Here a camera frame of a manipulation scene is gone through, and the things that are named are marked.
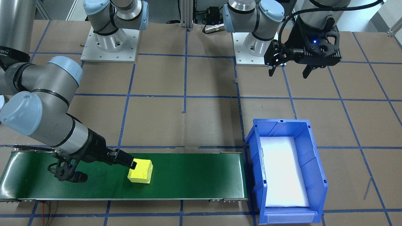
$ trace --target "brown paper floor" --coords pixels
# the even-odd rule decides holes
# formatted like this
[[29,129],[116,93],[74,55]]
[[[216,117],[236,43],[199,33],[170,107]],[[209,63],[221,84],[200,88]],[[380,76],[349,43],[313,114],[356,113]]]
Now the brown paper floor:
[[[89,22],[34,25],[33,63],[64,55],[81,64],[79,44],[86,41]],[[306,80],[303,66],[292,62],[268,77],[264,67],[235,65],[229,33],[205,35],[197,25],[186,31],[149,24],[136,64],[81,64],[84,77],[69,113],[110,146],[165,153],[247,154],[244,136],[252,119],[309,119],[329,183],[325,215],[315,225],[400,226],[402,50],[384,33],[341,32],[341,51],[341,63],[316,70]],[[0,171],[13,144],[42,145],[0,125]],[[52,213],[55,206],[52,202]],[[241,203],[59,201],[51,225],[256,222],[251,198]],[[0,203],[0,225],[42,225],[42,203]]]

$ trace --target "white foam insert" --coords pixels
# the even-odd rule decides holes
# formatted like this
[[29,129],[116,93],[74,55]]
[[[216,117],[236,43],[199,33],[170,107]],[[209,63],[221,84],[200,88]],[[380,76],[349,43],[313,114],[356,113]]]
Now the white foam insert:
[[293,137],[260,137],[267,200],[265,207],[309,207]]

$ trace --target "robotic arm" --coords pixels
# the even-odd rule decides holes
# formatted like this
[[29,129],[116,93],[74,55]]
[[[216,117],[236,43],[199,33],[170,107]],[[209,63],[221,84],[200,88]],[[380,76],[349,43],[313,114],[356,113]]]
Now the robotic arm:
[[[81,160],[134,169],[133,156],[108,148],[102,136],[67,113],[82,77],[75,61],[57,56],[45,66],[27,63],[35,1],[1,1],[0,15],[10,12],[7,21],[11,22],[0,24],[0,94],[14,96],[0,106],[0,121],[54,148],[47,150],[53,152],[57,163],[48,170],[59,181],[85,182],[88,176],[76,171]],[[19,26],[24,34],[9,32]]]
[[[302,10],[290,15],[282,24],[278,40],[273,40],[264,55],[269,65],[269,76],[275,68],[289,60],[306,64],[303,78],[312,70],[334,66],[342,59],[339,48],[339,31],[336,23],[344,11],[360,10],[373,7],[379,3],[364,6],[347,7],[351,0],[304,0]],[[288,40],[282,44],[281,36],[286,23],[299,15]]]

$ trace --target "blue tape line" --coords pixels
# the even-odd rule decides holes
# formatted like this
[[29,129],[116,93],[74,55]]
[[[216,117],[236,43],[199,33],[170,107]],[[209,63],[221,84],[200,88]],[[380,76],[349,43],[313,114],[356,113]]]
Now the blue tape line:
[[399,118],[398,114],[396,113],[396,111],[395,111],[395,109],[394,109],[392,103],[390,102],[390,99],[388,98],[387,93],[385,92],[385,90],[384,90],[384,88],[383,88],[381,82],[379,81],[378,76],[377,76],[377,74],[375,73],[373,66],[372,66],[371,63],[369,62],[369,58],[367,58],[366,53],[363,51],[363,48],[361,47],[359,41],[357,40],[357,37],[356,37],[355,33],[352,32],[352,34],[353,34],[353,37],[355,38],[357,44],[359,45],[359,48],[360,48],[361,52],[362,52],[363,55],[364,55],[364,58],[366,58],[367,62],[369,63],[369,66],[370,66],[370,68],[371,68],[371,71],[373,72],[375,79],[377,80],[377,82],[378,82],[378,84],[379,84],[379,86],[380,86],[382,92],[384,93],[385,98],[387,99],[388,103],[390,104],[390,106],[391,106],[391,108],[392,108],[392,111],[394,112],[396,118],[398,119],[399,124],[402,126],[402,121],[401,121],[401,119]]
[[33,62],[33,58],[35,58],[35,55],[36,55],[37,52],[38,52],[39,46],[41,45],[41,43],[42,43],[42,41],[43,41],[43,38],[44,38],[45,35],[46,35],[47,29],[49,28],[50,22],[51,22],[51,21],[49,21],[49,22],[47,23],[46,28],[45,28],[45,30],[43,31],[42,37],[41,37],[41,39],[39,40],[38,45],[36,46],[35,51],[33,52],[33,55],[32,55],[32,57],[31,57],[31,60],[29,61],[30,63]]
[[[402,212],[402,209],[354,209],[354,210],[324,210],[325,214],[336,213],[367,213],[367,212]],[[224,215],[255,215],[259,214],[257,211],[250,212],[194,212],[183,214],[183,216],[224,216]],[[65,217],[165,217],[165,216],[180,216],[180,213],[105,213],[105,214],[56,214],[51,215],[55,218]],[[41,218],[42,214],[0,214],[0,218]]]
[[32,225],[32,221],[33,221],[33,218],[34,218],[34,216],[35,216],[35,212],[36,212],[36,208],[38,207],[38,203],[39,203],[39,202],[35,202],[35,205],[33,206],[32,213],[31,213],[31,217],[29,218],[29,221],[28,221],[28,226],[31,226],[31,225]]
[[187,213],[183,216],[227,216],[227,215],[253,215],[255,212],[197,212]]
[[124,146],[120,145],[120,148],[131,148],[131,149],[163,149],[163,148],[184,148],[184,146]]
[[240,90],[239,90],[239,84],[236,82],[236,92],[237,92],[237,104],[239,106],[239,114],[240,114],[240,127],[242,129],[242,139],[243,142],[246,142],[246,137],[244,135],[244,124],[243,124],[243,113],[242,113],[242,102],[240,99]]
[[[342,96],[341,96],[341,94],[340,94],[340,92],[339,92],[338,86],[336,85],[334,75],[332,74],[332,71],[331,71],[330,67],[327,66],[327,68],[328,68],[329,74],[331,75],[332,81],[334,82],[334,85],[335,85],[336,91],[337,91],[337,93],[338,93],[338,95],[339,95],[339,98],[342,99]],[[344,109],[344,111],[345,111],[345,113],[346,113],[346,117],[348,118],[349,124],[350,124],[350,126],[351,126],[351,128],[352,128],[353,135],[354,135],[355,138],[356,138],[356,142],[357,142],[357,145],[359,146],[360,153],[361,153],[361,155],[362,155],[362,157],[363,157],[364,163],[366,164],[366,168],[367,168],[367,170],[369,171],[370,176],[372,177],[373,186],[374,186],[374,188],[375,188],[375,191],[377,192],[378,198],[379,198],[379,200],[380,200],[380,202],[381,202],[381,206],[382,206],[382,208],[383,208],[384,211],[385,211],[385,215],[387,216],[388,223],[390,224],[390,226],[392,226],[391,219],[390,219],[390,217],[389,217],[389,215],[388,215],[388,212],[386,211],[386,208],[385,208],[385,205],[384,205],[384,201],[383,201],[382,198],[381,198],[381,194],[379,193],[377,184],[376,184],[376,182],[375,182],[375,180],[374,180],[373,174],[371,173],[369,163],[367,162],[366,156],[364,155],[364,152],[363,152],[363,149],[362,149],[362,147],[361,147],[359,138],[357,137],[357,133],[356,133],[355,128],[354,128],[354,126],[353,126],[353,124],[352,124],[352,120],[350,119],[350,116],[349,116],[349,113],[348,113],[348,111],[347,111],[347,109],[346,109],[345,103],[343,102],[343,100],[341,100],[341,103],[342,103],[343,109]]]
[[199,146],[198,149],[214,149],[214,148],[222,148],[222,149],[241,149],[243,146]]
[[290,100],[290,103],[292,104],[293,113],[295,114],[295,119],[297,119],[295,104],[293,103],[293,97],[292,97],[292,94],[290,93],[290,87],[289,87],[289,82],[287,81],[285,68],[282,68],[282,72],[283,72],[283,76],[285,77],[287,92],[289,93],[289,100]]
[[325,214],[384,212],[384,209],[324,210]]
[[180,56],[184,57],[182,54],[158,54],[158,53],[139,53],[138,55],[146,55],[146,56]]
[[190,29],[186,29],[186,45],[185,45],[185,59],[184,59],[184,98],[183,98],[183,111],[181,113],[186,113],[187,111],[187,51],[188,51],[188,42],[189,36],[188,32]]
[[103,226],[107,226],[107,220],[109,217],[109,212],[110,212],[110,205],[112,204],[112,201],[109,200],[107,201],[107,207],[106,207],[106,214],[105,214],[105,221],[103,222]]
[[322,226],[326,226],[324,214],[321,216]]
[[[76,96],[97,96],[97,97],[126,97],[126,94],[108,94],[108,93],[76,93]],[[130,94],[130,97],[169,97],[169,98],[222,98],[236,99],[237,96],[196,96],[196,95],[152,95],[152,94]],[[279,99],[290,100],[289,97],[242,97],[241,99]],[[402,102],[397,99],[340,99],[340,98],[317,98],[317,97],[292,97],[293,100],[314,100],[314,101],[383,101],[383,102]]]
[[126,94],[97,94],[97,93],[76,93],[75,96],[89,96],[89,97],[126,97]]
[[188,57],[197,57],[197,58],[226,58],[226,59],[235,59],[234,56],[202,56],[202,55],[187,55]]
[[125,119],[126,119],[126,116],[127,116],[128,104],[130,102],[130,92],[131,92],[131,87],[133,85],[133,80],[134,80],[134,72],[135,72],[135,64],[133,64],[133,70],[131,72],[130,84],[129,84],[127,95],[126,95],[127,96],[126,104],[124,106],[123,120],[121,122],[120,136],[119,136],[119,142],[117,144],[117,148],[120,148],[121,139],[123,138]]
[[82,53],[58,53],[58,52],[36,52],[36,54],[54,54],[54,55],[82,55]]
[[369,146],[317,146],[319,149],[402,149],[402,147],[369,147]]
[[183,226],[183,200],[180,200],[179,226]]
[[233,58],[233,66],[234,66],[234,78],[237,78],[236,58]]

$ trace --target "light blue joint cap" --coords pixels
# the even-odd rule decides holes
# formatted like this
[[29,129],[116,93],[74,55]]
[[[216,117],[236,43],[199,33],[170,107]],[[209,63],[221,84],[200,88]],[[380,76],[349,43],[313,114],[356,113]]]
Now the light blue joint cap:
[[81,66],[73,61],[72,59],[68,58],[68,57],[64,57],[64,56],[55,56],[52,59],[50,59],[50,61],[48,62],[55,64],[61,68],[63,68],[65,71],[67,71],[67,73],[69,73],[77,82],[78,86],[80,86],[80,81],[82,78],[82,68]]
[[42,101],[28,91],[15,94],[0,111],[1,123],[24,136],[33,134],[41,119]]
[[110,4],[109,0],[84,0],[85,14],[92,16]]
[[230,18],[228,4],[224,5],[224,13],[223,13],[223,15],[224,15],[225,31],[233,33],[234,28],[233,28],[232,19]]
[[143,6],[142,6],[142,17],[141,17],[141,24],[139,25],[138,30],[146,30],[148,27],[148,18],[149,18],[149,8],[148,8],[148,2],[143,1]]
[[283,6],[275,0],[261,0],[260,9],[267,17],[276,22],[282,22],[285,15]]
[[6,102],[6,100],[4,99],[4,96],[0,95],[0,111],[3,108],[5,102]]

